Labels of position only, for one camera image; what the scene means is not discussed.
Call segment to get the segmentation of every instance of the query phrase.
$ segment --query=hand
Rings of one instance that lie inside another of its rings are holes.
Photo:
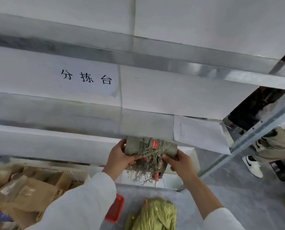
[[[110,176],[114,181],[117,177],[122,173],[122,171],[127,167],[127,165],[135,160],[141,159],[142,155],[134,154],[131,156],[127,156],[123,153],[125,148],[125,143],[127,139],[122,139],[116,144],[109,156],[106,163],[106,166],[102,170],[102,172],[106,173]]]
[[[163,159],[167,164],[171,165],[171,170],[176,171],[179,177],[182,179],[184,186],[186,187],[193,179],[198,178],[197,173],[194,169],[192,160],[188,155],[183,153],[181,150],[177,150],[178,161],[172,159],[166,154],[162,155]]]

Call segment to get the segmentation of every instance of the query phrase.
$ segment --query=white sleeve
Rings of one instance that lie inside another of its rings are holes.
[[[205,230],[245,230],[232,213],[223,207],[209,213],[203,225]]]
[[[114,181],[100,172],[50,204],[42,220],[26,230],[99,230],[115,198]]]

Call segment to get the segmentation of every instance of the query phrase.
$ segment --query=person's left hand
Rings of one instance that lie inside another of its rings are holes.
[[[106,163],[106,166],[102,170],[102,172],[106,173],[110,176],[114,181],[117,177],[122,173],[122,171],[127,167],[127,165],[135,160],[141,159],[142,155],[134,154],[131,156],[127,156],[123,153],[124,145],[127,142],[127,139],[122,139],[116,144],[109,156]]]

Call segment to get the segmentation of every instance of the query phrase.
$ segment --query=pants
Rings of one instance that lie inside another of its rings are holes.
[[[255,152],[253,158],[258,162],[272,162],[285,159],[285,129],[277,127],[276,136],[262,137],[261,144],[266,149]]]

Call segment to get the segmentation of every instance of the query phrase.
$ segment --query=yellow object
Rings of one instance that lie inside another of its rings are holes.
[[[145,199],[137,218],[130,214],[124,230],[175,230],[177,209],[163,198]]]

